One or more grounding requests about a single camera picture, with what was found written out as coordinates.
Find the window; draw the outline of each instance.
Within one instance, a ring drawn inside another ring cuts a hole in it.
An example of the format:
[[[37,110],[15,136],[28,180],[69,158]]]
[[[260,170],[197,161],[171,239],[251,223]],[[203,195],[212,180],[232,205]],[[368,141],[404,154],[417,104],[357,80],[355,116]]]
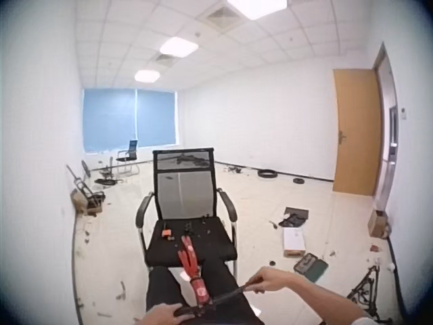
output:
[[[86,89],[85,152],[176,144],[175,93],[137,89]]]

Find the cardboard box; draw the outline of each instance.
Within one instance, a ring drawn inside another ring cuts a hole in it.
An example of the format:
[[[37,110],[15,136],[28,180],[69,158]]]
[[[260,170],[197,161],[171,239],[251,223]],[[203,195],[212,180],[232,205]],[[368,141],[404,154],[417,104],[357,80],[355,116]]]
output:
[[[284,256],[305,254],[304,233],[301,228],[283,228]]]
[[[388,216],[385,211],[373,210],[370,220],[368,221],[368,232],[371,237],[381,238],[384,234]]]

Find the red tool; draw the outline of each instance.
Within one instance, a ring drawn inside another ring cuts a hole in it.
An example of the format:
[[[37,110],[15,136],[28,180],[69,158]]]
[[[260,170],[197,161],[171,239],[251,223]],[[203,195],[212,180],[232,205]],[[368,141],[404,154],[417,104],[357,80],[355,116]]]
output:
[[[200,277],[197,263],[197,255],[192,246],[191,238],[189,236],[182,236],[182,242],[185,245],[186,251],[179,251],[177,254],[182,262],[183,268],[187,275],[191,278],[191,283],[194,293],[196,294],[197,304],[199,306],[210,303],[210,297],[204,281]]]

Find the ceiling light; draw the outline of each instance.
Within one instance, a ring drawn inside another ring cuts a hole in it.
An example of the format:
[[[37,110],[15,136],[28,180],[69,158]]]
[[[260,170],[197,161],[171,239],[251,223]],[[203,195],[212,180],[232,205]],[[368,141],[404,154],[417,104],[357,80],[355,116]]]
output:
[[[287,0],[229,0],[229,3],[251,20],[287,8]]]
[[[140,83],[154,83],[161,74],[155,70],[140,70],[135,74],[135,80]]]
[[[184,58],[196,49],[198,49],[197,44],[187,41],[186,39],[181,39],[180,37],[172,37],[160,48],[160,52],[162,54]]]

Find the drop ceiling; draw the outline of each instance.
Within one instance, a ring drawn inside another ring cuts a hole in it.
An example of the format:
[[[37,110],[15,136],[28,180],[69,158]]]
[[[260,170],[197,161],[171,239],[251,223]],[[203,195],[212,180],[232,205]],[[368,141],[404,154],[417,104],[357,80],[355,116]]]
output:
[[[76,48],[84,88],[180,90],[259,66],[343,56],[364,49],[371,0],[288,0],[288,8],[219,28],[206,17],[221,0],[78,0]],[[157,63],[173,36],[200,45],[170,66]],[[138,70],[161,73],[138,83]]]

